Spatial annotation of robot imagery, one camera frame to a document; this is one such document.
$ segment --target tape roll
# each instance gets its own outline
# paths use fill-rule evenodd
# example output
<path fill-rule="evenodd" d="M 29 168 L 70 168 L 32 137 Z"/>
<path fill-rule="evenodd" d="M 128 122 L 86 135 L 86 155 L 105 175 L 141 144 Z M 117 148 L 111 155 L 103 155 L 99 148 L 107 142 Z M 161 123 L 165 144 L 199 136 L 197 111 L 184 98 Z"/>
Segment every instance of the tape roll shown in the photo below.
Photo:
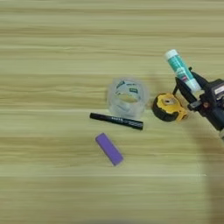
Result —
<path fill-rule="evenodd" d="M 139 80 L 116 79 L 108 88 L 108 108 L 115 116 L 140 117 L 149 99 L 148 88 Z"/>

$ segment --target table surface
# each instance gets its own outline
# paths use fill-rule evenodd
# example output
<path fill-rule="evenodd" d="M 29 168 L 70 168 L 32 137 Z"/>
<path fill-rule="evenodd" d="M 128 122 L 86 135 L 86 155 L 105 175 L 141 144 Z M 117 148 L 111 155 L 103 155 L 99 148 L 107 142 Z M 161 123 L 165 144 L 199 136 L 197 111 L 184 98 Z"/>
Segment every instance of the table surface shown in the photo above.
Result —
<path fill-rule="evenodd" d="M 205 118 L 151 112 L 174 74 L 176 48 L 209 80 L 223 78 L 224 2 L 0 2 L 0 223 L 223 224 L 224 148 Z M 114 78 L 150 90 L 138 131 L 108 114 Z M 95 142 L 123 154 L 114 167 Z"/>

